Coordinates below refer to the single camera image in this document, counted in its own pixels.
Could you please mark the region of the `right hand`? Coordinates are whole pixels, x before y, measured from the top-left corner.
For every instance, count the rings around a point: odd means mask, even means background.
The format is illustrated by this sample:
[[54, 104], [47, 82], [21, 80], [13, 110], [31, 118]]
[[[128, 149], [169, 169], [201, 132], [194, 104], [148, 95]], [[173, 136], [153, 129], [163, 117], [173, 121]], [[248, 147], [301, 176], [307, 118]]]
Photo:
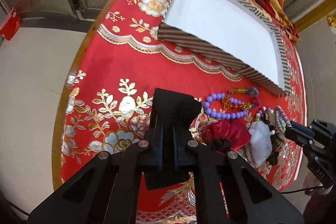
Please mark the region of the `right hand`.
[[305, 180], [302, 183], [302, 187], [307, 188], [304, 192], [308, 196], [314, 194], [326, 195], [328, 193], [328, 190], [324, 188], [323, 184], [311, 171], [307, 173]]

